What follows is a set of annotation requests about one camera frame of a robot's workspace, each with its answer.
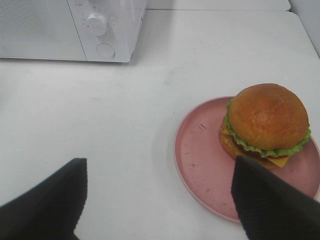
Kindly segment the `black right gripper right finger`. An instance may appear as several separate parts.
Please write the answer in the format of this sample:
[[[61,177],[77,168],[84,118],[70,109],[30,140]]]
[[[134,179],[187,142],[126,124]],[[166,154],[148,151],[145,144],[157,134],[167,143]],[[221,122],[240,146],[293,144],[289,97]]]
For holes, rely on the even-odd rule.
[[[255,160],[237,156],[231,195],[250,240],[318,240],[320,204]]]

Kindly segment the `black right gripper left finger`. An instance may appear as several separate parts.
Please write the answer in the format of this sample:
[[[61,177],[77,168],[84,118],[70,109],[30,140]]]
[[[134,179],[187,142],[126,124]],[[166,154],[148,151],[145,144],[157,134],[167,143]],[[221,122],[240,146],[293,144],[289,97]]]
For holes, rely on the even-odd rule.
[[[76,240],[88,195],[85,158],[74,158],[0,207],[2,240]]]

